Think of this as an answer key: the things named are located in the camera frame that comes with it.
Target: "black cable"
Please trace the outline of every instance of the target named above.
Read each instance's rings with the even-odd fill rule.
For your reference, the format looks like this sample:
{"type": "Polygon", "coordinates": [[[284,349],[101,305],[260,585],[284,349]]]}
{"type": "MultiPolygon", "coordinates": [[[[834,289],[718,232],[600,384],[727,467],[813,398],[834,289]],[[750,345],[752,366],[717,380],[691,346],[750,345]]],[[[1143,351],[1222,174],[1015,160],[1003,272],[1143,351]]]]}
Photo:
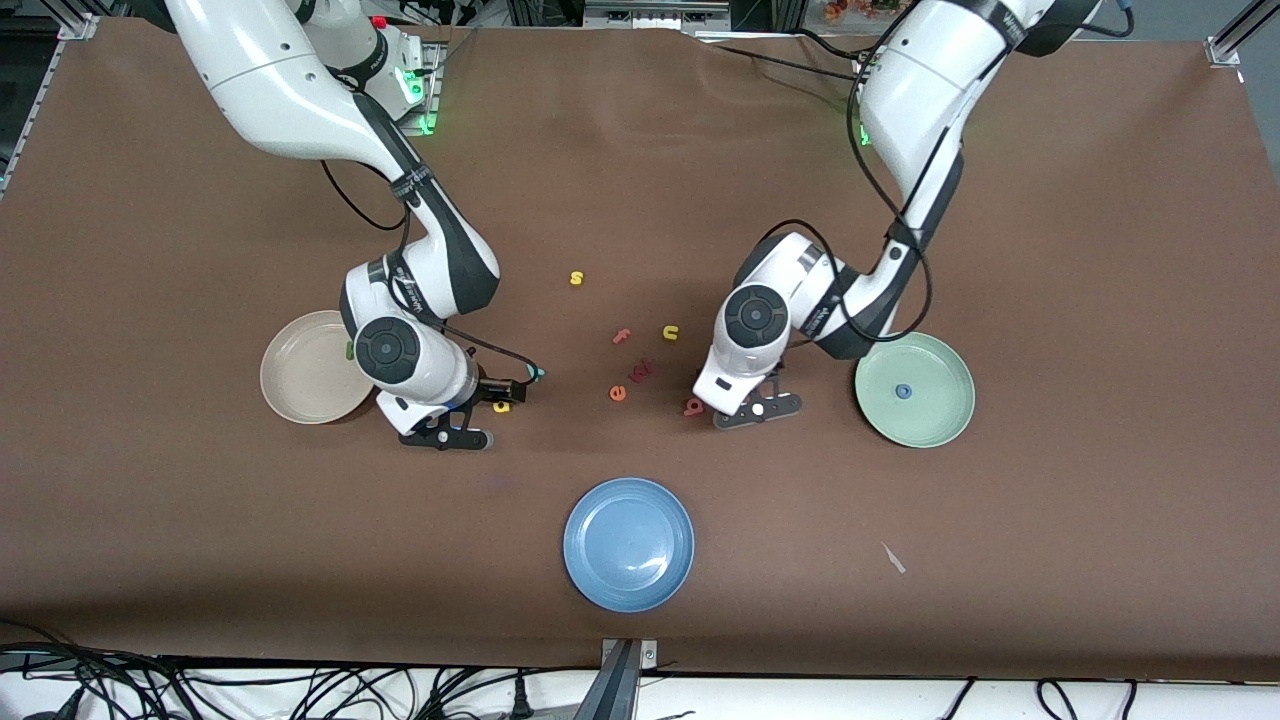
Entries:
{"type": "Polygon", "coordinates": [[[444,705],[449,701],[449,694],[462,685],[467,679],[474,678],[480,673],[475,667],[462,667],[458,670],[457,675],[453,675],[443,684],[440,684],[440,678],[444,675],[447,667],[442,667],[439,673],[435,674],[435,679],[431,682],[431,696],[428,697],[426,703],[413,714],[413,720],[436,720],[444,717],[444,705]]]}
{"type": "Polygon", "coordinates": [[[404,720],[410,720],[413,716],[413,708],[417,707],[417,683],[413,682],[413,674],[410,673],[407,669],[404,670],[404,680],[408,682],[408,691],[411,693],[408,701],[408,712],[404,714],[404,720]]]}
{"type": "Polygon", "coordinates": [[[1062,689],[1062,685],[1057,684],[1057,680],[1048,680],[1048,679],[1046,679],[1046,680],[1038,680],[1036,683],[1036,700],[1038,700],[1039,703],[1041,703],[1041,707],[1044,708],[1044,714],[1048,715],[1050,717],[1052,717],[1053,720],[1064,720],[1061,715],[1059,715],[1057,712],[1053,712],[1052,710],[1048,708],[1048,702],[1044,701],[1044,688],[1046,687],[1050,687],[1050,688],[1053,688],[1055,691],[1057,691],[1057,697],[1062,698],[1062,705],[1066,706],[1068,715],[1070,715],[1071,720],[1079,720],[1075,716],[1075,707],[1071,706],[1071,701],[1068,700],[1068,697],[1066,697],[1066,691],[1062,689]]]}
{"type": "Polygon", "coordinates": [[[387,707],[385,705],[383,705],[381,702],[371,698],[371,697],[357,700],[356,702],[352,702],[351,705],[347,705],[346,707],[347,708],[352,708],[352,707],[356,707],[357,705],[365,705],[366,702],[374,703],[374,707],[378,708],[378,720],[387,720],[387,711],[390,710],[390,708],[387,707]]]}
{"type": "Polygon", "coordinates": [[[964,687],[960,688],[960,693],[956,694],[956,698],[951,701],[951,708],[947,710],[946,715],[938,717],[938,720],[955,720],[956,712],[960,712],[960,703],[964,702],[964,696],[969,694],[969,691],[973,689],[973,685],[977,682],[978,678],[966,679],[964,687]]]}
{"type": "MultiPolygon", "coordinates": [[[[28,630],[31,633],[35,633],[35,634],[45,638],[45,641],[47,641],[47,646],[49,647],[46,647],[44,650],[49,651],[51,655],[52,655],[52,651],[56,650],[59,652],[63,652],[67,657],[77,660],[77,662],[79,662],[81,665],[87,665],[90,667],[97,667],[102,673],[104,676],[106,676],[106,678],[109,678],[109,679],[111,679],[111,680],[114,680],[116,683],[120,683],[120,684],[124,684],[124,685],[129,687],[129,689],[132,689],[138,696],[138,702],[143,707],[143,711],[146,711],[147,706],[151,706],[151,711],[157,717],[160,717],[161,720],[168,720],[169,714],[164,708],[163,703],[159,703],[155,698],[152,698],[151,696],[148,696],[146,693],[146,691],[143,691],[136,682],[133,682],[133,678],[131,678],[128,673],[125,673],[124,670],[122,670],[120,667],[113,665],[111,662],[109,662],[106,660],[106,655],[116,655],[116,656],[127,657],[127,659],[140,659],[141,656],[134,656],[132,653],[123,653],[123,652],[122,653],[108,653],[106,651],[97,651],[95,648],[81,647],[81,646],[77,646],[77,644],[74,644],[74,643],[72,643],[69,641],[64,642],[63,639],[59,639],[58,637],[55,637],[49,630],[45,630],[45,629],[38,628],[36,625],[31,625],[28,623],[22,623],[22,621],[18,621],[18,620],[0,618],[0,624],[10,625],[13,628],[20,628],[20,629],[28,630]]],[[[13,651],[15,647],[24,647],[24,646],[29,646],[29,644],[31,643],[10,643],[8,646],[0,646],[0,650],[3,650],[3,651],[13,651]]],[[[96,689],[93,689],[90,684],[87,684],[86,682],[82,682],[81,685],[84,687],[84,689],[87,692],[91,692],[95,696],[99,696],[99,692],[96,689]]],[[[99,697],[102,697],[104,702],[110,703],[111,702],[110,698],[109,697],[104,697],[105,696],[105,687],[102,688],[102,693],[104,694],[99,696],[99,697]]],[[[198,712],[193,712],[192,720],[201,720],[200,714],[198,712]]]]}
{"type": "Polygon", "coordinates": [[[511,720],[527,720],[534,716],[534,708],[529,705],[529,693],[525,691],[525,671],[516,670],[516,697],[511,703],[511,720]]]}
{"type": "Polygon", "coordinates": [[[404,215],[406,215],[404,219],[402,219],[399,223],[396,223],[394,225],[384,225],[384,224],[379,223],[378,220],[370,218],[369,215],[365,214],[364,210],[360,209],[358,205],[356,205],[351,200],[351,197],[347,196],[347,193],[342,190],[342,186],[338,184],[338,181],[333,177],[333,170],[329,169],[329,163],[326,160],[320,160],[320,167],[324,168],[324,177],[329,178],[329,184],[333,186],[333,190],[338,193],[338,197],[342,197],[342,201],[347,204],[347,208],[351,208],[352,211],[355,211],[357,215],[360,215],[360,219],[365,220],[370,225],[372,225],[372,227],[375,227],[375,228],[378,228],[380,231],[390,232],[390,231],[397,229],[402,224],[404,224],[404,223],[408,222],[408,213],[407,211],[404,213],[404,215]]]}
{"type": "Polygon", "coordinates": [[[791,60],[783,60],[781,58],[772,58],[769,55],[760,55],[759,53],[751,53],[750,50],[739,50],[737,47],[727,47],[727,46],[721,45],[721,44],[713,44],[712,47],[718,47],[718,49],[721,49],[721,50],[723,50],[726,53],[732,53],[735,55],[744,55],[746,58],[755,58],[756,60],[764,60],[767,63],[777,63],[780,65],[786,65],[788,68],[796,68],[797,70],[805,70],[808,73],[814,73],[814,74],[819,74],[819,76],[827,76],[827,77],[833,77],[833,78],[840,78],[840,79],[847,79],[850,82],[858,79],[855,76],[851,76],[851,74],[837,73],[835,70],[824,70],[822,68],[815,68],[813,65],[805,65],[805,64],[801,64],[801,63],[792,63],[791,60]]]}
{"type": "Polygon", "coordinates": [[[1124,12],[1125,27],[1124,29],[1115,29],[1110,27],[1093,26],[1089,23],[1074,24],[1074,23],[1039,23],[1033,26],[1032,29],[1038,29],[1042,27],[1069,27],[1071,29],[1084,29],[1089,32],[1096,32],[1098,35],[1105,35],[1107,37],[1129,37],[1133,35],[1133,8],[1121,8],[1124,12]]]}
{"type": "MultiPolygon", "coordinates": [[[[521,669],[518,673],[521,675],[524,675],[525,678],[527,678],[530,675],[540,675],[543,673],[561,673],[561,671],[564,671],[564,670],[579,670],[579,667],[535,667],[532,670],[521,669]]],[[[425,720],[430,712],[433,712],[433,711],[435,711],[435,712],[443,712],[445,705],[457,701],[462,696],[466,696],[468,693],[474,693],[475,691],[479,691],[480,688],[488,688],[489,685],[493,685],[493,684],[497,684],[497,683],[508,683],[508,682],[515,680],[515,679],[516,679],[516,673],[509,673],[507,675],[499,675],[497,678],[489,678],[489,679],[486,679],[486,680],[484,680],[481,683],[476,683],[476,684],[470,685],[467,688],[462,688],[462,689],[457,691],[456,693],[453,693],[452,696],[447,696],[447,697],[442,698],[435,705],[433,705],[431,701],[428,701],[428,703],[422,706],[422,710],[417,715],[415,715],[413,717],[415,717],[415,720],[425,720]]]]}
{"type": "Polygon", "coordinates": [[[844,58],[846,60],[854,60],[855,63],[863,61],[864,56],[870,50],[870,47],[864,47],[861,50],[841,50],[840,47],[836,47],[835,45],[827,42],[827,40],[824,37],[822,37],[820,35],[818,35],[817,32],[813,32],[812,29],[803,28],[803,27],[797,27],[795,29],[788,29],[787,33],[788,35],[800,35],[800,36],[808,37],[809,40],[812,40],[812,41],[817,42],[819,46],[822,46],[822,49],[826,50],[827,53],[831,53],[832,55],[835,55],[837,58],[844,58]]]}
{"type": "MultiPolygon", "coordinates": [[[[783,228],[786,225],[800,225],[805,228],[818,241],[818,245],[822,246],[822,251],[826,252],[827,258],[831,260],[831,277],[832,282],[836,286],[836,295],[840,297],[840,310],[845,314],[845,324],[849,325],[849,328],[852,329],[855,333],[858,333],[859,337],[861,337],[863,340],[867,340],[868,342],[893,342],[895,340],[900,340],[902,336],[915,332],[915,328],[920,327],[920,323],[923,323],[924,318],[928,316],[929,307],[933,306],[933,269],[929,266],[928,258],[925,258],[924,254],[920,252],[914,243],[909,245],[908,247],[915,252],[916,259],[919,259],[920,261],[920,269],[924,270],[924,302],[920,305],[920,313],[915,316],[914,320],[911,320],[911,324],[908,325],[906,329],[904,329],[902,332],[891,336],[874,336],[863,329],[861,325],[859,325],[858,322],[854,320],[854,314],[849,310],[849,306],[845,305],[845,295],[849,293],[849,286],[845,284],[844,278],[840,275],[840,270],[836,268],[836,252],[831,249],[831,243],[827,242],[827,237],[822,234],[822,231],[813,227],[813,224],[810,224],[808,220],[801,220],[800,218],[791,218],[790,220],[782,220],[781,223],[769,228],[764,233],[764,237],[769,237],[780,228],[783,228]]],[[[792,347],[800,347],[803,345],[808,345],[808,342],[795,341],[794,343],[790,343],[787,347],[792,348],[792,347]]]]}
{"type": "Polygon", "coordinates": [[[1133,701],[1138,698],[1138,680],[1125,680],[1125,684],[1129,685],[1129,694],[1124,700],[1124,708],[1120,710],[1120,720],[1129,720],[1133,701]]]}
{"type": "Polygon", "coordinates": [[[72,694],[63,702],[63,706],[54,712],[52,720],[76,720],[79,715],[79,703],[84,697],[84,688],[76,688],[72,694]]]}
{"type": "MultiPolygon", "coordinates": [[[[406,204],[404,205],[403,232],[401,234],[399,247],[397,249],[397,252],[396,252],[396,255],[399,258],[399,260],[397,260],[398,263],[403,263],[403,255],[402,254],[404,251],[404,247],[408,245],[408,233],[410,233],[410,224],[411,224],[410,219],[408,219],[408,215],[410,215],[410,210],[408,210],[408,205],[406,204]]],[[[394,273],[390,274],[389,282],[394,282],[399,287],[401,293],[404,293],[404,287],[402,284],[402,281],[394,273]]],[[[465,340],[466,342],[470,342],[472,345],[477,345],[480,347],[484,347],[485,350],[489,350],[492,352],[497,352],[498,355],[506,355],[507,357],[511,357],[513,360],[524,363],[526,365],[526,370],[529,370],[529,379],[527,380],[515,380],[516,384],[524,386],[524,387],[529,387],[529,386],[534,384],[535,382],[538,382],[538,377],[541,374],[540,370],[539,370],[539,368],[538,368],[538,363],[534,363],[532,360],[530,360],[529,357],[525,357],[524,355],[521,355],[518,352],[507,350],[506,347],[497,346],[497,345],[494,345],[492,342],[480,340],[480,338],[477,338],[477,337],[475,337],[475,336],[472,336],[470,333],[466,333],[463,331],[453,328],[453,327],[445,324],[443,320],[436,319],[433,315],[429,315],[426,313],[415,313],[413,309],[410,307],[403,300],[401,300],[394,292],[390,292],[389,295],[392,296],[392,300],[396,302],[397,306],[399,306],[401,310],[408,313],[411,316],[413,316],[417,322],[422,323],[424,325],[434,328],[435,331],[442,332],[442,333],[448,333],[448,334],[460,337],[460,338],[465,340]]]]}
{"type": "MultiPolygon", "coordinates": [[[[324,675],[332,676],[342,673],[342,670],[330,670],[324,675]]],[[[219,680],[216,678],[198,678],[189,676],[183,673],[183,680],[189,683],[200,683],[201,685],[216,685],[216,687],[265,687],[265,685],[285,685],[289,683],[301,683],[302,680],[316,680],[317,674],[312,673],[310,675],[297,675],[293,678],[266,678],[261,680],[219,680]]]]}
{"type": "Polygon", "coordinates": [[[5,673],[22,673],[23,680],[31,680],[32,678],[27,676],[28,673],[35,673],[36,670],[41,670],[45,667],[52,667],[54,665],[61,665],[63,662],[67,662],[67,660],[56,657],[54,660],[46,660],[38,665],[32,665],[31,655],[22,653],[22,665],[18,665],[17,667],[0,667],[0,675],[4,675],[5,673]]]}
{"type": "Polygon", "coordinates": [[[174,694],[178,696],[178,702],[182,703],[183,708],[186,708],[187,712],[191,714],[192,720],[202,720],[201,716],[200,716],[200,711],[196,710],[196,705],[195,705],[195,702],[192,702],[191,697],[187,694],[187,691],[182,687],[180,683],[175,682],[175,678],[177,678],[177,674],[178,674],[178,670],[175,667],[173,667],[170,665],[166,665],[166,664],[164,664],[164,662],[161,662],[161,661],[159,661],[156,659],[147,657],[145,655],[137,655],[137,653],[133,653],[133,652],[111,651],[110,655],[113,657],[120,657],[120,659],[124,659],[124,660],[132,660],[134,664],[142,665],[143,666],[142,676],[146,678],[147,684],[151,685],[152,693],[155,693],[156,701],[163,706],[164,702],[163,702],[163,700],[160,697],[161,696],[160,689],[156,687],[155,680],[151,678],[150,671],[146,670],[146,667],[154,667],[156,670],[156,673],[161,678],[169,680],[169,684],[166,685],[166,688],[168,687],[173,688],[174,694]]]}
{"type": "Polygon", "coordinates": [[[314,691],[307,692],[307,694],[302,697],[302,700],[298,702],[298,706],[293,708],[293,714],[289,715],[289,720],[303,720],[307,716],[307,711],[310,711],[312,707],[316,707],[320,703],[320,701],[325,698],[325,696],[342,687],[342,684],[346,683],[347,680],[352,678],[358,678],[360,673],[361,670],[356,669],[346,670],[347,674],[346,678],[333,676],[329,680],[325,680],[324,683],[316,685],[314,691]],[[320,692],[320,688],[324,688],[330,680],[333,680],[333,684],[325,688],[324,692],[320,692]],[[316,692],[319,692],[319,694],[311,697],[311,694],[316,692]]]}
{"type": "Polygon", "coordinates": [[[106,716],[110,720],[115,720],[116,712],[119,712],[124,717],[129,717],[128,711],[125,711],[124,707],[120,706],[120,703],[114,697],[111,697],[111,693],[106,689],[106,680],[104,680],[101,676],[90,679],[77,673],[76,679],[77,682],[79,682],[81,688],[88,691],[90,694],[101,700],[106,705],[106,716]],[[92,680],[97,682],[97,688],[93,687],[92,680]]]}
{"type": "Polygon", "coordinates": [[[216,712],[218,715],[220,715],[220,716],[223,717],[223,720],[242,720],[242,719],[239,719],[239,717],[236,717],[236,716],[233,716],[233,715],[230,715],[230,714],[228,714],[228,712],[224,712],[224,711],[223,711],[223,708],[220,708],[220,707],[218,707],[216,705],[214,705],[212,702],[210,702],[210,700],[209,700],[209,698],[206,698],[206,697],[205,697],[205,696],[204,696],[204,694],[202,694],[202,693],[201,693],[200,691],[197,691],[197,689],[196,689],[195,687],[191,687],[191,688],[188,688],[188,689],[191,691],[191,693],[192,693],[193,696],[196,696],[196,700],[198,700],[200,702],[205,703],[205,706],[206,706],[206,707],[209,707],[210,710],[212,710],[214,712],[216,712]]]}
{"type": "Polygon", "coordinates": [[[357,698],[360,697],[360,693],[364,693],[364,692],[369,692],[370,694],[372,694],[374,698],[376,698],[376,702],[381,702],[383,707],[387,707],[389,710],[390,708],[390,703],[387,701],[387,697],[383,693],[380,693],[374,685],[376,685],[378,683],[385,680],[387,678],[389,678],[389,676],[392,676],[392,675],[394,675],[397,673],[403,673],[403,670],[401,670],[401,669],[388,670],[387,673],[383,673],[381,675],[378,675],[372,680],[366,680],[366,679],[361,678],[357,674],[356,679],[358,680],[358,683],[356,685],[356,689],[352,691],[347,696],[347,700],[344,700],[340,703],[338,703],[337,706],[334,706],[334,708],[330,710],[329,712],[325,712],[324,717],[326,720],[333,720],[333,717],[335,717],[338,715],[338,712],[340,712],[344,707],[351,707],[352,705],[357,705],[358,702],[372,701],[372,698],[365,698],[364,701],[357,701],[357,698]]]}

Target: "green plate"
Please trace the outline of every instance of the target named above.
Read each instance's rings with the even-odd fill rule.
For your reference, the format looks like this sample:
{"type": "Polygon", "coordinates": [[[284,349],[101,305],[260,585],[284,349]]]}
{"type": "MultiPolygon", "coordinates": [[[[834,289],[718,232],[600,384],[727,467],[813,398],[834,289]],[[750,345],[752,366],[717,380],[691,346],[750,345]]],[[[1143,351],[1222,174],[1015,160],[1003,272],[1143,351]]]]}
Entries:
{"type": "Polygon", "coordinates": [[[969,368],[947,343],[924,333],[873,346],[858,363],[854,395],[872,427],[908,447],[948,443],[973,418],[969,368]]]}

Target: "metal frame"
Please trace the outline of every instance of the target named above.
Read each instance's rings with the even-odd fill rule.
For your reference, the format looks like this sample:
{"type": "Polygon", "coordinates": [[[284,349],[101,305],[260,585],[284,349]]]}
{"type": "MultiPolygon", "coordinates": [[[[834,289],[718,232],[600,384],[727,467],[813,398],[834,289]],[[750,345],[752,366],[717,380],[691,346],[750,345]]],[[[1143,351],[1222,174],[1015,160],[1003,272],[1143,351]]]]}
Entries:
{"type": "Polygon", "coordinates": [[[40,0],[61,29],[58,40],[88,40],[97,29],[97,15],[110,15],[110,0],[40,0]]]}
{"type": "Polygon", "coordinates": [[[612,642],[612,647],[605,646],[608,655],[604,657],[604,665],[591,682],[591,688],[586,691],[582,705],[577,706],[573,720],[632,720],[636,715],[644,641],[612,642]]]}
{"type": "Polygon", "coordinates": [[[1253,0],[1239,15],[1226,23],[1217,35],[1204,42],[1204,53],[1215,68],[1231,68],[1240,64],[1236,53],[1242,45],[1254,37],[1276,14],[1280,13],[1280,0],[1253,0]]]}
{"type": "Polygon", "coordinates": [[[9,163],[4,168],[4,176],[0,177],[0,200],[4,200],[4,193],[9,188],[9,178],[13,177],[13,170],[18,167],[18,158],[22,155],[22,150],[27,145],[27,136],[31,135],[31,127],[36,123],[36,113],[40,111],[40,106],[45,102],[45,94],[49,92],[49,83],[54,81],[54,70],[58,69],[58,63],[63,59],[63,50],[65,49],[67,41],[59,41],[58,47],[54,49],[54,56],[49,59],[49,69],[45,70],[45,77],[40,81],[40,90],[36,91],[36,100],[31,104],[31,110],[27,111],[26,122],[22,123],[22,133],[18,135],[18,142],[13,145],[13,156],[9,158],[9,163]]]}

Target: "blue plate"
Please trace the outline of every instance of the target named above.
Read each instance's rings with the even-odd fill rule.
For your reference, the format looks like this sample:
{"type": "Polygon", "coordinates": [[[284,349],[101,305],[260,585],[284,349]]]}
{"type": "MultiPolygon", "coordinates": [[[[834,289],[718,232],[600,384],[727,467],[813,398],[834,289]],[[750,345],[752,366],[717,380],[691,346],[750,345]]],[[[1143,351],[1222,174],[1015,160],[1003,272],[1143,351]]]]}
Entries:
{"type": "Polygon", "coordinates": [[[614,612],[653,610],[694,565],[694,524],[653,480],[617,478],[591,488],[564,525],[564,566],[588,600],[614,612]]]}

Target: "plate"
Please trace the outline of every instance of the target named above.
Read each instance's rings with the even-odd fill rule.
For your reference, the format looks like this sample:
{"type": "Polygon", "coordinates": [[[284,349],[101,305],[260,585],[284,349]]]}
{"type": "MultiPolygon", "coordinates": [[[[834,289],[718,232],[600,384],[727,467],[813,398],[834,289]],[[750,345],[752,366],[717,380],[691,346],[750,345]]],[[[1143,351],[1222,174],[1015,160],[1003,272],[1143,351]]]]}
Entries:
{"type": "Polygon", "coordinates": [[[858,363],[854,393],[879,433],[906,447],[937,447],[969,425],[973,375],[947,343],[924,333],[881,342],[858,363]]]}
{"type": "Polygon", "coordinates": [[[617,478],[591,488],[564,527],[564,566],[605,610],[643,612],[676,594],[694,565],[694,524],[667,488],[617,478]]]}
{"type": "Polygon", "coordinates": [[[271,410],[285,420],[319,425],[358,407],[374,383],[347,359],[349,341],[337,310],[311,313],[284,325],[266,346],[259,370],[271,410]]]}

